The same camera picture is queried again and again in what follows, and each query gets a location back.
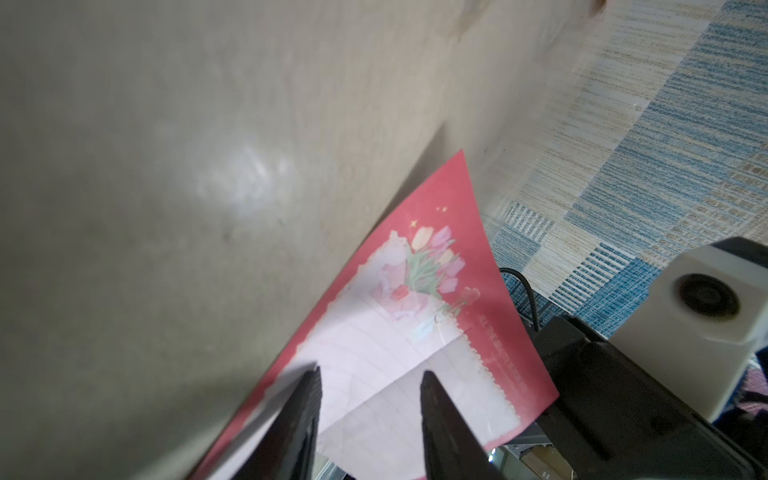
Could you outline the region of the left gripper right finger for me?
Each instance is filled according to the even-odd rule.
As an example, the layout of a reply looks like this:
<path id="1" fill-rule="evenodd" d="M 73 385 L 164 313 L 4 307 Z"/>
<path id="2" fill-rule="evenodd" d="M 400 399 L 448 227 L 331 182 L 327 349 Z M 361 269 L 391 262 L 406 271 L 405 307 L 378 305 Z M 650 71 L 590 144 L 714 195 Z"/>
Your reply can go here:
<path id="1" fill-rule="evenodd" d="M 423 374 L 420 402 L 427 479 L 503 479 L 433 371 Z"/>

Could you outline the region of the pink red letter card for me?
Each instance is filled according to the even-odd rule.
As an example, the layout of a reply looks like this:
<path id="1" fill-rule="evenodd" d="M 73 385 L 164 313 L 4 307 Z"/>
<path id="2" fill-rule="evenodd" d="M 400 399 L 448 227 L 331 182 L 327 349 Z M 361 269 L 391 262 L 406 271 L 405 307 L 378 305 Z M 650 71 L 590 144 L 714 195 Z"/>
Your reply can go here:
<path id="1" fill-rule="evenodd" d="M 313 368 L 322 375 L 316 450 L 356 479 L 424 477 L 425 371 L 488 450 L 556 400 L 491 252 L 463 154 L 368 236 L 194 477 L 231 478 Z"/>

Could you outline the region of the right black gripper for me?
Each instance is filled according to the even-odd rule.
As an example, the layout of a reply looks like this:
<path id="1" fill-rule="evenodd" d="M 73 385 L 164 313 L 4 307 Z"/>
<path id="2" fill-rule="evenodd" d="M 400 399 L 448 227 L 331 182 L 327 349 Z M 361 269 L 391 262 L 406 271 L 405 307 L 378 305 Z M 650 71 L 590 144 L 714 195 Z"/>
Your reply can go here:
<path id="1" fill-rule="evenodd" d="M 580 479 L 764 479 L 767 467 L 583 321 L 534 346 L 559 393 L 537 423 Z"/>

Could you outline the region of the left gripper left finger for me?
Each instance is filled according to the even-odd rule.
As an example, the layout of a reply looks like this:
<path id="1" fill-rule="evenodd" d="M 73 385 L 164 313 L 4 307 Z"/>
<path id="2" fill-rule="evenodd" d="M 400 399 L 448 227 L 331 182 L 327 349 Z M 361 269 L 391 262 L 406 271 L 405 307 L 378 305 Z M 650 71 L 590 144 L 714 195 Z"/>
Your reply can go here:
<path id="1" fill-rule="evenodd" d="M 321 401 L 321 369 L 316 367 L 302 375 L 279 415 L 233 479 L 311 479 Z"/>

